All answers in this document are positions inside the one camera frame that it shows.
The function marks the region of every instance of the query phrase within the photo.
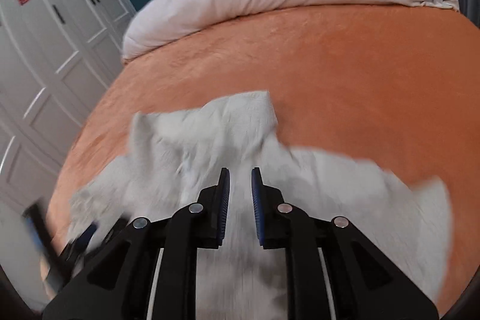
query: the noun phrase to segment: orange bedspread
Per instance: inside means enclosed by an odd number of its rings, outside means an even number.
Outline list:
[[[114,82],[74,143],[48,219],[61,247],[68,200],[125,153],[135,112],[269,90],[279,139],[369,158],[412,184],[448,186],[454,239],[444,313],[480,263],[480,32],[451,10],[300,7],[218,24],[144,55]]]

